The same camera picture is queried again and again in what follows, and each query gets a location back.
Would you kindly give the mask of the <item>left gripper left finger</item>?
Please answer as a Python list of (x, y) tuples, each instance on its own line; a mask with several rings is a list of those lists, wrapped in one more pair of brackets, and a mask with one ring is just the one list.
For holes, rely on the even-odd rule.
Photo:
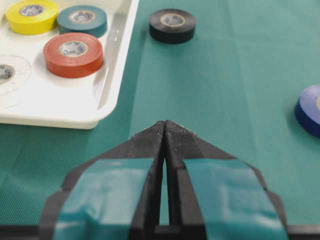
[(47, 198), (42, 240), (151, 240), (160, 220), (165, 123), (69, 171)]

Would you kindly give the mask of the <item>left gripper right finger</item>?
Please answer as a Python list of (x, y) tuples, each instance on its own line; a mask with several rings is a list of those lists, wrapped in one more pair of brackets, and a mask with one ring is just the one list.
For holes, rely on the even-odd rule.
[(286, 240), (281, 199), (261, 172), (167, 120), (169, 222), (183, 240)]

